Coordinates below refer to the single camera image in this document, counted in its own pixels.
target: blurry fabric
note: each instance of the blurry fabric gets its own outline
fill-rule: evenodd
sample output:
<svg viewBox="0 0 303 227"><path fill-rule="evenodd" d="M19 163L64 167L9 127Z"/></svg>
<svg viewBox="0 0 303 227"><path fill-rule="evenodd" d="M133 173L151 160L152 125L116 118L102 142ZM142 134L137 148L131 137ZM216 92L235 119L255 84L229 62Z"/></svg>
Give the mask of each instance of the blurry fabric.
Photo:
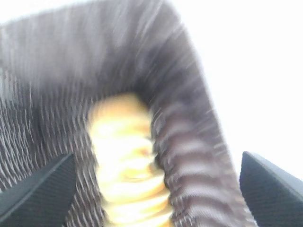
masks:
<svg viewBox="0 0 303 227"><path fill-rule="evenodd" d="M186 29L162 0L108 0L0 27L0 190L74 153L68 227L99 227L92 105L135 91L154 114L154 149L177 227L255 226Z"/></svg>

